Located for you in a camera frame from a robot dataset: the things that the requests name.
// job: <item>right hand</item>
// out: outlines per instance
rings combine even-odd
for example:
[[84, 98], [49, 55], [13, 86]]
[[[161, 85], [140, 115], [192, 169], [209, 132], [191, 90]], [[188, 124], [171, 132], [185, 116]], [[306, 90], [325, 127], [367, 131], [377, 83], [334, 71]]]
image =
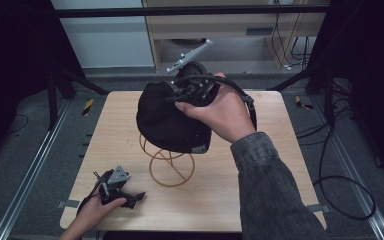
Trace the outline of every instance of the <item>right hand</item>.
[[[214, 76], [226, 77], [223, 73]], [[176, 107], [186, 116], [205, 123], [230, 143], [256, 132], [242, 98], [226, 85], [220, 86], [216, 98], [206, 107], [195, 107], [185, 102], [176, 102]]]

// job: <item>wire hat stand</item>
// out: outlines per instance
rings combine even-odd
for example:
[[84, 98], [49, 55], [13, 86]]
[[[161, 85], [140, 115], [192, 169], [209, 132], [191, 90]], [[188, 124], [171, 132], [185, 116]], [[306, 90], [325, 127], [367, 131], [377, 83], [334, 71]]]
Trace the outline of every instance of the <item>wire hat stand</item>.
[[[151, 160], [149, 162], [149, 173], [156, 183], [164, 187], [178, 187], [185, 184], [189, 181], [189, 179], [191, 179], [195, 171], [195, 159], [191, 154], [174, 153], [173, 155], [173, 152], [164, 149], [159, 149], [154, 154], [151, 154], [150, 151], [153, 151], [152, 149], [155, 148], [147, 148], [148, 140], [146, 140], [142, 136], [142, 134], [139, 135], [139, 143], [143, 152], [146, 153], [146, 155], [148, 155], [149, 157], [151, 157]], [[164, 172], [169, 172], [170, 170], [173, 170], [171, 171], [173, 173], [158, 176], [157, 172], [159, 171], [154, 171], [156, 168]]]

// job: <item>gray sleeve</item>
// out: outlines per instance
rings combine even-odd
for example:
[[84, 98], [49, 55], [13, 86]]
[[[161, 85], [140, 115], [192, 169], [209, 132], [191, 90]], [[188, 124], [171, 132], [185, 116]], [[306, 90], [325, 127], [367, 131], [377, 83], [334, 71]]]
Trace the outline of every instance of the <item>gray sleeve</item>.
[[239, 170], [243, 239], [328, 239], [267, 134], [251, 134], [231, 150]]

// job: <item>floor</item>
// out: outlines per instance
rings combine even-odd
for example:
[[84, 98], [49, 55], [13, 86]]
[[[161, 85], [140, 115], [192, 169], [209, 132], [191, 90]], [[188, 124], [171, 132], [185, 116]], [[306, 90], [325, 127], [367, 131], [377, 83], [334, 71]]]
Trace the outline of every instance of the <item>floor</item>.
[[[297, 44], [294, 49], [295, 53], [302, 52], [302, 40], [300, 41], [301, 44]], [[162, 69], [174, 64], [180, 53], [191, 49], [188, 44], [165, 41], [164, 54], [161, 57]], [[226, 73], [244, 89], [274, 87], [301, 71], [301, 64], [291, 70], [277, 69], [268, 48], [261, 38], [214, 39], [214, 45], [200, 55], [197, 61], [209, 72]], [[169, 74], [160, 72], [104, 79], [91, 77], [90, 80], [110, 90], [141, 90], [150, 81], [168, 77]], [[301, 137], [311, 132], [315, 126], [324, 124], [320, 111], [323, 94], [307, 96], [303, 91], [305, 84], [306, 80], [303, 79], [282, 92], [296, 134]], [[16, 216], [13, 221], [3, 222], [9, 230], [5, 234], [13, 239], [57, 239], [63, 231], [59, 227], [62, 209], [57, 205], [70, 194], [105, 103], [105, 96], [93, 93], [81, 85], [75, 87], [78, 94], [74, 101], [63, 100], [60, 96], [58, 98], [64, 121], [60, 123], [55, 135], [49, 136], [47, 131], [47, 95], [46, 92], [40, 92], [19, 104], [18, 115], [0, 145], [0, 223], [7, 219], [6, 213]], [[313, 110], [308, 106], [298, 106], [296, 96], [301, 97], [304, 105], [311, 105]], [[89, 99], [94, 99], [93, 106], [87, 116], [82, 116], [85, 103]], [[320, 142], [326, 138], [326, 129], [299, 138], [310, 176], [313, 181], [317, 180], [318, 166], [320, 160], [324, 159], [324, 174], [356, 177], [375, 197], [378, 211], [369, 221], [356, 221], [332, 209], [325, 214], [327, 232], [332, 239], [384, 239], [384, 169], [376, 166], [373, 153], [360, 131], [358, 121], [353, 119], [352, 110], [347, 109], [346, 101], [339, 101], [336, 107], [337, 112], [341, 109], [345, 111], [337, 118], [335, 133], [323, 158], [323, 144]], [[50, 143], [51, 148], [41, 149], [45, 141]], [[367, 209], [370, 209], [371, 202], [360, 188], [349, 182], [335, 180], [323, 185], [328, 197], [341, 210], [357, 216], [368, 214]], [[18, 191], [20, 186], [23, 186], [21, 190], [28, 191]], [[332, 206], [325, 200], [320, 189], [315, 189], [321, 204]], [[14, 196], [21, 196], [22, 201], [18, 201], [20, 206], [11, 208], [11, 203], [14, 203], [12, 201], [16, 200]], [[88, 233], [86, 237], [94, 238], [94, 233]]]

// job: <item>left hand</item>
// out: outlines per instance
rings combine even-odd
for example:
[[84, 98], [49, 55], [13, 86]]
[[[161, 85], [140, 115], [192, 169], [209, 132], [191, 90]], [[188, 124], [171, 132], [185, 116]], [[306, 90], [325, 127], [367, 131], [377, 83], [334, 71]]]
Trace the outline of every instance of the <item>left hand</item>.
[[106, 205], [102, 205], [99, 187], [96, 188], [92, 195], [93, 197], [83, 206], [60, 239], [80, 239], [83, 234], [98, 225], [105, 216], [127, 201], [125, 198], [118, 198]]

